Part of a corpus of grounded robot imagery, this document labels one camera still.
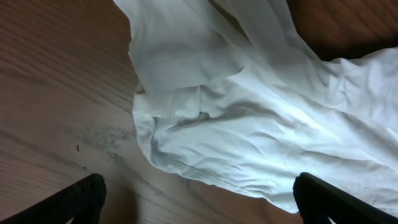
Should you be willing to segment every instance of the white garment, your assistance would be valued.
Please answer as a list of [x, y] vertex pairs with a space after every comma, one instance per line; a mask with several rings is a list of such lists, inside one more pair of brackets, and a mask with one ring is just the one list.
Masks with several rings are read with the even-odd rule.
[[115, 0], [132, 30], [137, 140], [156, 167], [297, 212], [309, 172], [398, 216], [398, 49], [322, 62], [281, 0]]

